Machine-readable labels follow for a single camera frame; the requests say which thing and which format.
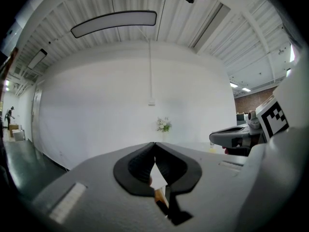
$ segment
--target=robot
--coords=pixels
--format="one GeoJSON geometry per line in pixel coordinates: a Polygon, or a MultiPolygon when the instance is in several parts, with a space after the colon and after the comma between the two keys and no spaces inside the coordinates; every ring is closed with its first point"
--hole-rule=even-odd
{"type": "Polygon", "coordinates": [[[165,143],[128,147],[88,159],[50,184],[33,202],[39,216],[52,229],[76,232],[266,229],[304,181],[307,60],[251,113],[246,125],[210,135],[213,143],[249,149],[248,157],[165,143]],[[295,92],[299,96],[287,101],[295,92]],[[167,217],[149,187],[154,161],[170,188],[167,217]]]}

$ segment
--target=white ceiling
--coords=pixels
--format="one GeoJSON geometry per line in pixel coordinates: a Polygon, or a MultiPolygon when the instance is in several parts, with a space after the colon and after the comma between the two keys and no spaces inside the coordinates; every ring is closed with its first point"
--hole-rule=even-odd
{"type": "Polygon", "coordinates": [[[80,50],[144,40],[134,26],[105,29],[79,39],[70,32],[85,20],[112,12],[154,10],[156,25],[141,27],[147,37],[194,47],[222,3],[231,12],[220,30],[213,32],[211,41],[202,42],[203,52],[199,54],[223,61],[230,80],[239,85],[233,89],[235,97],[243,95],[242,87],[254,91],[282,80],[290,65],[290,43],[279,15],[267,0],[196,0],[194,4],[184,0],[43,0],[21,32],[16,45],[19,54],[9,78],[26,87],[49,66],[80,50]],[[48,55],[33,72],[27,65],[41,48],[48,55]]]}

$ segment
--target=wall outlet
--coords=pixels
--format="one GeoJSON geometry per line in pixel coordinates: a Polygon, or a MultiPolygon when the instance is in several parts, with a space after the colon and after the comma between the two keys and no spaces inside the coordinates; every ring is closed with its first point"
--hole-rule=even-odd
{"type": "Polygon", "coordinates": [[[149,99],[148,106],[155,106],[155,99],[149,99]]]}

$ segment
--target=door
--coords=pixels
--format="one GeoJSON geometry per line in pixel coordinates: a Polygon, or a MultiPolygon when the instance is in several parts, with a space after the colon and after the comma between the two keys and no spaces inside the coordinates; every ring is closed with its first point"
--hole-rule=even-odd
{"type": "Polygon", "coordinates": [[[42,147],[40,143],[40,125],[39,125],[39,112],[40,112],[40,102],[42,96],[42,86],[43,82],[36,85],[36,89],[33,97],[32,104],[32,114],[31,114],[31,131],[32,131],[32,141],[37,150],[42,152],[42,147]]]}

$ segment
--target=white pipe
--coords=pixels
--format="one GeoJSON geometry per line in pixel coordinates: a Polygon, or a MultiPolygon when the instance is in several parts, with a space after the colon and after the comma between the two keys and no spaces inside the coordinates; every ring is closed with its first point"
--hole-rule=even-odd
{"type": "Polygon", "coordinates": [[[25,82],[17,91],[16,96],[20,95],[20,92],[23,93],[23,90],[25,90],[25,88],[27,88],[26,86],[29,84],[29,82],[25,82]]]}
{"type": "Polygon", "coordinates": [[[18,96],[18,93],[20,92],[20,90],[21,90],[21,88],[22,88],[23,86],[24,86],[24,85],[21,85],[21,86],[19,87],[19,89],[17,90],[15,96],[18,96]]]}
{"type": "Polygon", "coordinates": [[[18,90],[17,90],[17,92],[15,93],[16,96],[18,95],[18,92],[20,91],[20,89],[22,88],[22,86],[24,86],[24,84],[25,84],[25,83],[19,85],[18,90]]]}
{"type": "Polygon", "coordinates": [[[151,39],[148,39],[144,32],[136,26],[137,29],[142,33],[142,35],[145,37],[146,41],[149,45],[149,81],[150,81],[150,98],[153,98],[153,69],[152,69],[152,61],[151,61],[151,39]]]}
{"type": "Polygon", "coordinates": [[[151,40],[148,41],[149,45],[149,75],[150,75],[150,98],[153,98],[153,69],[151,61],[151,40]]]}
{"type": "Polygon", "coordinates": [[[23,89],[23,91],[19,94],[19,96],[22,96],[23,93],[27,90],[28,87],[30,87],[30,85],[26,86],[26,87],[23,89]]]}

